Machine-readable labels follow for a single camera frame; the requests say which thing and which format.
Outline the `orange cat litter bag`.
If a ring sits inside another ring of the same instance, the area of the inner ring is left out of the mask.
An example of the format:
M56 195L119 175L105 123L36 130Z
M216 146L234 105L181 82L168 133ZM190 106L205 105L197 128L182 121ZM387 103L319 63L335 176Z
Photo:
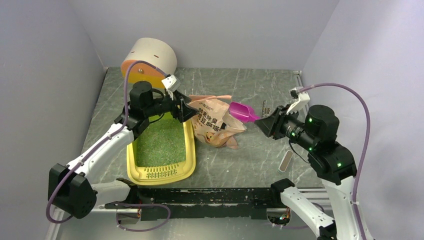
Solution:
M198 109L191 118L194 136L202 143L215 148L237 149L235 135L247 130L246 126L230 114L226 100L231 95L190 95L189 106Z

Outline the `magenta plastic scoop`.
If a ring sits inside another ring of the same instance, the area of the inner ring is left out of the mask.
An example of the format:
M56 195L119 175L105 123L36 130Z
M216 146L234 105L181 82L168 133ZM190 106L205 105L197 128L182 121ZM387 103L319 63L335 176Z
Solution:
M243 123L253 123L260 119L250 105L243 103L233 101L229 104L228 110L230 115Z

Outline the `round cream drawer cabinet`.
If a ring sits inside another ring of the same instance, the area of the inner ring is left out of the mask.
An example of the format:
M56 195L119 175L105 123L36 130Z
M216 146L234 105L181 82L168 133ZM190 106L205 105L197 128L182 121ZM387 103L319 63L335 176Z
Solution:
M128 82L135 84L139 81L149 82L153 88L164 90L162 80L175 73L177 56L174 50L164 41L143 37L138 39L129 54L122 62L120 69L126 75L129 66L136 62L128 77Z

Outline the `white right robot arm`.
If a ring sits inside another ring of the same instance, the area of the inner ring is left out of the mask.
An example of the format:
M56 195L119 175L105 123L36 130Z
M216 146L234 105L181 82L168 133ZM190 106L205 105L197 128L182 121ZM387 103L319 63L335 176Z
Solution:
M336 141L339 119L325 105L309 108L304 121L289 108L278 106L255 125L266 137L288 138L308 152L308 162L328 194L333 217L308 200L294 183L284 178L271 184L270 202L295 212L318 240L371 240L366 223L354 199L354 181L359 175L353 154Z

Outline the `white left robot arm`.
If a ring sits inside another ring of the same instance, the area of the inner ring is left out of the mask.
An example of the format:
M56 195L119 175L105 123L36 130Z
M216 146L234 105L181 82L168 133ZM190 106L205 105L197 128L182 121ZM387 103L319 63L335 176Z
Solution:
M155 89L148 81L136 82L131 89L125 82L123 89L123 111L107 132L74 160L66 165L57 163L50 169L45 215L51 223L64 223L52 217L52 206L77 219L84 218L99 205L114 203L134 207L139 194L133 183L116 179L92 184L92 179L152 124L151 117L170 113L184 123L199 113L198 109L189 106L190 98L179 92L175 83L167 86L160 98L153 97Z

